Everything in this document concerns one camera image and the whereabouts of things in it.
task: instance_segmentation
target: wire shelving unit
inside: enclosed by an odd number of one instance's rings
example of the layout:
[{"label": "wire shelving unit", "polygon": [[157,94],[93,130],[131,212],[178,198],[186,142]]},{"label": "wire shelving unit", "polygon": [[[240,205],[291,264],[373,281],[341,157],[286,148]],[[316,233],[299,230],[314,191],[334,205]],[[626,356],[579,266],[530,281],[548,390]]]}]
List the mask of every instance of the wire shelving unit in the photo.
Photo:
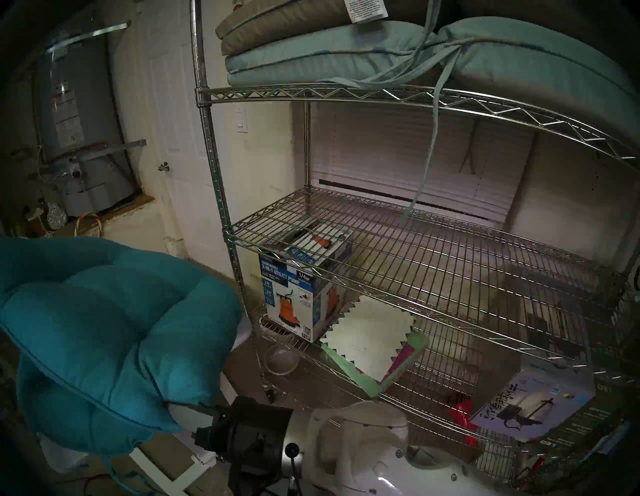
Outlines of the wire shelving unit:
[{"label": "wire shelving unit", "polygon": [[[402,86],[372,91],[316,83],[209,88],[200,1],[190,0],[190,4],[196,103],[223,234],[252,319],[253,345],[266,389],[283,392],[307,408],[339,408],[368,399],[318,344],[270,321],[264,306],[250,308],[237,246],[311,270],[347,287],[349,293],[366,294],[415,315],[414,330],[428,334],[431,344],[380,399],[407,414],[411,443],[441,447],[498,480],[513,480],[515,457],[526,450],[511,437],[469,429],[455,421],[465,413],[460,409],[461,401],[476,392],[485,355],[513,350],[568,367],[590,367],[594,374],[611,381],[636,384],[640,365],[628,352],[635,303],[625,275],[500,230],[422,211],[403,216],[404,207],[395,204],[311,186],[310,102],[428,108],[433,105],[432,88]],[[305,105],[305,186],[232,223],[211,106],[280,100],[302,100]],[[439,105],[442,110],[551,132],[640,170],[633,147],[551,110],[447,88]],[[321,269],[274,249],[275,243],[303,221],[312,232],[320,225],[348,226],[354,232],[351,256],[331,269]],[[302,365],[290,376],[274,376],[263,370],[262,348],[272,342],[301,353]]]}]

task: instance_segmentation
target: cushion tag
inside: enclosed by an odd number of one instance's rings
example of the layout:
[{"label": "cushion tag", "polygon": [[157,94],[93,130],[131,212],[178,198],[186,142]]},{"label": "cushion tag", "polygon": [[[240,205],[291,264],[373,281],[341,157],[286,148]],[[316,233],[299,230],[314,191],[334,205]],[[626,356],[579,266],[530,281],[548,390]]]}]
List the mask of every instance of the cushion tag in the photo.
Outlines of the cushion tag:
[{"label": "cushion tag", "polygon": [[351,22],[369,22],[389,17],[383,0],[344,0]]}]

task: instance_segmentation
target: metal shelf post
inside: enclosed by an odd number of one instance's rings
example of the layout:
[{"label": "metal shelf post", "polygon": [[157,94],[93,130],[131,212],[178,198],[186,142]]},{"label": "metal shelf post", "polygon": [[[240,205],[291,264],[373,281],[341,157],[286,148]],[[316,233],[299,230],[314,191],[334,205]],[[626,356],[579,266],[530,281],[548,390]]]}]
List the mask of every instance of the metal shelf post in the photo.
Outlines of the metal shelf post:
[{"label": "metal shelf post", "polygon": [[311,102],[305,100],[305,189],[307,215],[311,214]]},{"label": "metal shelf post", "polygon": [[253,349],[255,351],[256,359],[258,360],[258,367],[260,370],[260,378],[264,384],[264,371],[262,370],[262,362],[258,354],[258,346],[255,336],[255,322],[253,322],[253,315],[250,312],[246,289],[244,287],[244,280],[242,276],[242,268],[240,267],[240,260],[238,259],[236,245],[230,240],[229,235],[233,234],[233,224],[231,224],[231,217],[229,216],[229,208],[227,205],[227,196],[225,194],[225,187],[222,181],[222,173],[220,171],[220,160],[218,159],[218,149],[216,147],[216,137],[213,129],[213,118],[211,116],[211,104],[203,103],[200,101],[200,91],[208,89],[207,86],[207,72],[204,60],[204,45],[202,41],[202,7],[200,0],[189,0],[190,7],[190,24],[191,24],[191,50],[193,52],[193,73],[196,82],[196,102],[200,110],[200,121],[202,123],[202,132],[204,134],[205,149],[207,150],[207,160],[209,162],[209,171],[211,173],[211,181],[213,183],[213,189],[216,193],[216,203],[218,204],[218,214],[220,215],[220,221],[222,223],[222,231],[227,244],[227,251],[229,254],[229,261],[231,262],[231,268],[234,272],[234,278],[240,288],[240,295],[242,297],[244,311],[252,321],[254,332],[252,332]]}]

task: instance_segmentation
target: chrome wire shelf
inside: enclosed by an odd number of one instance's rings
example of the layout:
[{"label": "chrome wire shelf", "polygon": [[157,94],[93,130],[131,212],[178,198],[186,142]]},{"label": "chrome wire shelf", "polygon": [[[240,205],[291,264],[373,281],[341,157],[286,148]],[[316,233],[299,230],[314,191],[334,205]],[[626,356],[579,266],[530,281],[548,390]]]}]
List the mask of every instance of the chrome wire shelf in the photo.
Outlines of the chrome wire shelf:
[{"label": "chrome wire shelf", "polygon": [[[311,100],[332,102],[391,103],[406,106],[433,106],[433,88],[399,86],[379,90],[347,88],[337,84],[274,84],[245,88],[198,88],[200,104]],[[443,88],[441,109],[497,118],[564,136],[640,170],[638,150],[595,127],[565,115],[515,100],[483,93]]]},{"label": "chrome wire shelf", "polygon": [[[492,342],[634,380],[636,360],[624,354],[633,319],[622,276],[495,229],[402,213],[398,205],[303,188],[238,221],[227,241],[407,310],[427,320],[425,327],[443,325],[468,348]],[[303,221],[312,222],[306,229],[315,234],[322,234],[320,224],[349,227],[351,256],[319,268],[278,249]]]},{"label": "chrome wire shelf", "polygon": [[[318,344],[311,344],[288,332],[266,316],[258,318],[263,341],[296,349],[303,357],[301,365],[291,374],[269,374],[267,382],[270,387],[291,396],[305,408],[341,408],[371,399],[333,364]],[[438,339],[442,344],[448,342],[452,345],[451,340],[444,336]],[[410,425],[410,444],[439,447],[473,463],[495,479],[510,482],[520,451],[518,442],[485,429],[470,430],[453,421],[456,412],[464,413],[456,403],[469,401],[475,392],[475,383],[450,375],[456,372],[464,375],[465,367],[470,366],[437,351],[427,350],[376,399],[404,411]],[[472,373],[472,377],[467,379],[473,381],[476,376]]]}]

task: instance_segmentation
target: teal cushion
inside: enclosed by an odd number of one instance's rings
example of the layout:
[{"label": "teal cushion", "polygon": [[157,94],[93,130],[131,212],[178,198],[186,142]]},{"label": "teal cushion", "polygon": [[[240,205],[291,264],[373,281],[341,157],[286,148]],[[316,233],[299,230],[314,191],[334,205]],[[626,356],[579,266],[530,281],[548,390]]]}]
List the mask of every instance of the teal cushion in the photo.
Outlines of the teal cushion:
[{"label": "teal cushion", "polygon": [[227,79],[231,86],[366,79],[404,60],[423,31],[417,24],[389,20],[294,36],[227,57]]},{"label": "teal cushion", "polygon": [[243,313],[227,284],[89,237],[0,238],[0,255],[0,327],[20,347],[18,395],[35,431],[122,454],[179,429],[164,402],[213,404]]},{"label": "teal cushion", "polygon": [[578,40],[503,17],[472,17],[444,26],[438,47],[495,38],[516,44],[465,44],[451,77],[468,90],[549,108],[640,144],[640,105],[625,71]]}]

